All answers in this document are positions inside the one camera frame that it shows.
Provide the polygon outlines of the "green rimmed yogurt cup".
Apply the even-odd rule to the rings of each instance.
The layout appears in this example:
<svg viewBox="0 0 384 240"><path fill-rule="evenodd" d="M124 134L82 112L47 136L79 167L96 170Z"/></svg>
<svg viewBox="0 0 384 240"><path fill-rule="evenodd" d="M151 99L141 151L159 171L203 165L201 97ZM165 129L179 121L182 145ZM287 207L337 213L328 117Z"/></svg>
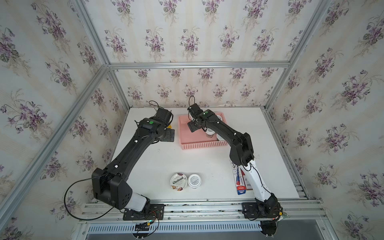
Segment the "green rimmed yogurt cup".
<svg viewBox="0 0 384 240"><path fill-rule="evenodd" d="M223 137L221 137L219 134L216 134L216 137L219 141L225 141L225 139Z"/></svg>

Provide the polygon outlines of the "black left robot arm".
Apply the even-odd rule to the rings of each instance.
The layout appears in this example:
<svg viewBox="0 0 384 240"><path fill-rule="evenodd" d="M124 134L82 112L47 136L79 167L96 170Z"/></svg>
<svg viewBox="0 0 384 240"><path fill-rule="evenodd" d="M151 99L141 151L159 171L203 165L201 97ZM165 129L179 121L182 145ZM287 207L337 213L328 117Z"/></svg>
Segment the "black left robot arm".
<svg viewBox="0 0 384 240"><path fill-rule="evenodd" d="M144 151L154 142L173 142L172 112L160 107L156 114L137 122L137 129L118 156L105 168L92 173L94 198L118 210L149 212L150 200L133 192L129 175Z"/></svg>

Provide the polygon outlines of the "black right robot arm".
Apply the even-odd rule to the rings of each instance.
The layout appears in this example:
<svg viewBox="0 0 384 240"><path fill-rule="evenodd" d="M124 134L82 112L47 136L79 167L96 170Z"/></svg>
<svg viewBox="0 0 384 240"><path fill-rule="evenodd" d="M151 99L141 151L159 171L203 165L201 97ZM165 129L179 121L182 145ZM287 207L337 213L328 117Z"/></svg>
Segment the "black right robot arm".
<svg viewBox="0 0 384 240"><path fill-rule="evenodd" d="M254 191L258 209L263 214L269 214L279 208L278 198L273 194L258 171L255 163L254 149L248 133L240 133L222 120L211 110L202 110L197 104L188 107L192 120L188 123L193 133L199 129L219 134L231 147L230 160L241 168Z"/></svg>

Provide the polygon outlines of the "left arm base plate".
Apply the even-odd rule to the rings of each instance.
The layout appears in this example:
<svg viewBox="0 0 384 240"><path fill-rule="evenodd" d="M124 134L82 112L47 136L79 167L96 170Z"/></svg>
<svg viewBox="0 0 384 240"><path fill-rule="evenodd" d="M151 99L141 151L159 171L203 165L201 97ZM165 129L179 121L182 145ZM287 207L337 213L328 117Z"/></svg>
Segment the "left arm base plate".
<svg viewBox="0 0 384 240"><path fill-rule="evenodd" d="M125 209L123 220L124 221L149 221L149 220L163 220L165 212L164 204L150 204L146 206L143 211L137 212Z"/></svg>

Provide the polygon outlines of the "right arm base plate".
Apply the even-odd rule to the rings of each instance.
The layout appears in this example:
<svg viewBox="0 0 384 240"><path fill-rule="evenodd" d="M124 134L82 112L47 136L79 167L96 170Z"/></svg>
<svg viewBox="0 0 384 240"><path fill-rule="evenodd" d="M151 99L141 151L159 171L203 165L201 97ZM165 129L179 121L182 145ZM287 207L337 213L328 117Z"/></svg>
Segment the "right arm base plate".
<svg viewBox="0 0 384 240"><path fill-rule="evenodd" d="M283 214L283 207L277 203L271 207L267 203L242 203L242 213L246 219L276 219Z"/></svg>

